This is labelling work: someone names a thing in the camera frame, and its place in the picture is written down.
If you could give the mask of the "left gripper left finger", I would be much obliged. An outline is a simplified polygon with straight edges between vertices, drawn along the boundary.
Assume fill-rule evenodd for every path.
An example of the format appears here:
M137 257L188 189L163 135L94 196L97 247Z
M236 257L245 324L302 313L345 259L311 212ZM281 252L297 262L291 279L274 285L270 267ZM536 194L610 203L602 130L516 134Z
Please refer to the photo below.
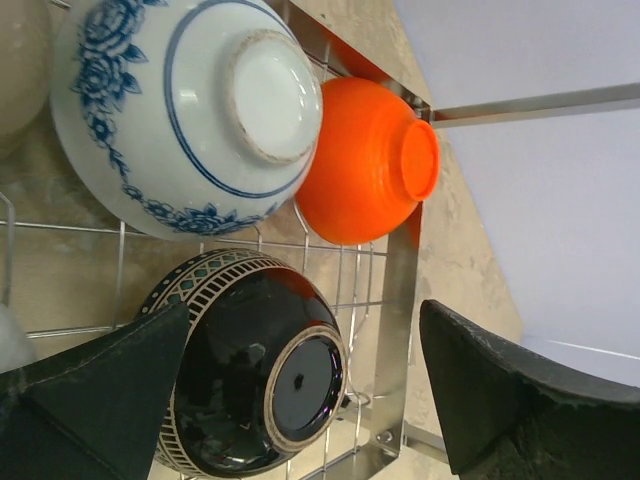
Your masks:
M2 478L147 478L188 330L179 302L3 373Z

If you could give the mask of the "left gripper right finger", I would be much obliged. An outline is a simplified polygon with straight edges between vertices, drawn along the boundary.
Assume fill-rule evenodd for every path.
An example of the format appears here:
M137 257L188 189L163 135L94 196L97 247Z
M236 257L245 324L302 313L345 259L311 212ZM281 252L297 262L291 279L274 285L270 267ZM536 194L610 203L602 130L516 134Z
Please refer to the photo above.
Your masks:
M422 302L420 342L461 479L636 479L639 390L572 369Z

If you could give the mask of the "brown rimmed beige bowl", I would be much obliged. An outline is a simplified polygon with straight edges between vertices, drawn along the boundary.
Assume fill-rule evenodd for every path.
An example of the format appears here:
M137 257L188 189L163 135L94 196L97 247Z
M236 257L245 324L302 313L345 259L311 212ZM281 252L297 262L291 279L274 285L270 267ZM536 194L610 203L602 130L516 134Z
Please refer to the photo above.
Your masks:
M173 268L140 308L185 304L189 332L155 458L206 479L270 471L335 419L347 352L316 287L282 260L244 248Z

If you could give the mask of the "orange plastic bowl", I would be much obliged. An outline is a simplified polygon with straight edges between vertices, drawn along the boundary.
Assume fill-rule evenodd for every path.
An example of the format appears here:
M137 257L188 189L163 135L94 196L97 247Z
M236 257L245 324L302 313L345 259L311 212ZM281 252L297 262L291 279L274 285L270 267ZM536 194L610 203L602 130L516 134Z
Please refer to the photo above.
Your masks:
M317 150L296 203L323 240L368 243L395 230L433 193L438 138L400 96L371 80L334 78L322 94Z

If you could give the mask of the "blue floral ceramic bowl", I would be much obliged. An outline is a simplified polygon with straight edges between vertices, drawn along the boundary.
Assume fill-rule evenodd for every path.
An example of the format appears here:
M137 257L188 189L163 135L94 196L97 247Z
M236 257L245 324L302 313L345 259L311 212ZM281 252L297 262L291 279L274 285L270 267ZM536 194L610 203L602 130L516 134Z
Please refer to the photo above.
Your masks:
M308 57L262 1L75 1L50 101L95 198L179 242L253 226L292 198L323 116Z

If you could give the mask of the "olive beige bowl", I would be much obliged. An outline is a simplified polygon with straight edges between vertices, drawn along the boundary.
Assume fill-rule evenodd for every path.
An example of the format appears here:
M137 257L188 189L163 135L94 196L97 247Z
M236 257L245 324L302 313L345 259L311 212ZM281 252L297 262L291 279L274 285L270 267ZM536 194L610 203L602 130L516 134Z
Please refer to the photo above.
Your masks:
M1 156L7 157L48 97L53 29L48 3L1 3Z

